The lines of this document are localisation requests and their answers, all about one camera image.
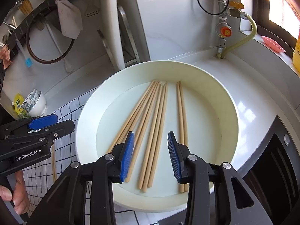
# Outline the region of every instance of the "orange cloth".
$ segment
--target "orange cloth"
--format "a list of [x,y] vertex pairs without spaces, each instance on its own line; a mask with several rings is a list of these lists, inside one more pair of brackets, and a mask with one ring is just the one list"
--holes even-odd
[[11,52],[5,45],[0,51],[0,59],[3,60],[4,69],[7,69],[8,66],[12,63],[10,60]]

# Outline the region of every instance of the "window frame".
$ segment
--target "window frame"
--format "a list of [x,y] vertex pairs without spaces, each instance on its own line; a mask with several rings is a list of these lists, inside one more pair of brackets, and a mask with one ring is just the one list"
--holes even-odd
[[297,39],[284,28],[269,20],[269,0],[253,0],[253,19],[257,24],[257,33],[279,43],[285,53],[292,58]]

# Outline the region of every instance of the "window sill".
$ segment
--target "window sill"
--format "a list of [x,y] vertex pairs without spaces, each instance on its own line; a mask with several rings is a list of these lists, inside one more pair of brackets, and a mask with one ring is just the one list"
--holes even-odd
[[[251,31],[241,31],[241,33],[245,34],[245,35],[249,35],[251,33]],[[271,49],[270,47],[268,47],[262,37],[257,34],[254,38],[254,40],[256,40],[258,43],[262,44],[263,46],[265,46],[267,49],[269,49],[271,52],[273,52],[274,54],[276,54],[282,61],[284,61],[293,71],[294,73],[300,78],[300,73],[298,72],[298,70],[296,69],[296,67],[294,66],[293,64],[293,61],[292,59],[289,58],[288,55],[286,55],[284,52],[282,53],[278,53],[278,52],[275,52],[273,49]]]

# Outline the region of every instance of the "yellow hose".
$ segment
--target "yellow hose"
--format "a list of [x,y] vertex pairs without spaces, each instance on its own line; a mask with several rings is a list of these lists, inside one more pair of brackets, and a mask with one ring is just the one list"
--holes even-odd
[[241,41],[239,41],[238,43],[236,43],[228,48],[225,48],[220,58],[224,58],[227,52],[230,52],[233,49],[238,48],[239,46],[245,44],[249,40],[253,39],[254,36],[257,34],[257,25],[256,25],[255,21],[253,20],[253,18],[250,15],[247,15],[247,19],[250,21],[250,23],[252,25],[251,34],[248,35],[247,37],[245,37],[244,39],[242,39]]

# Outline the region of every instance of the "window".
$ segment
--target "window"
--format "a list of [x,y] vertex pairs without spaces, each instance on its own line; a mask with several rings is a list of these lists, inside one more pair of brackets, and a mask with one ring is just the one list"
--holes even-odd
[[253,0],[258,34],[278,42],[292,58],[300,21],[286,0]]

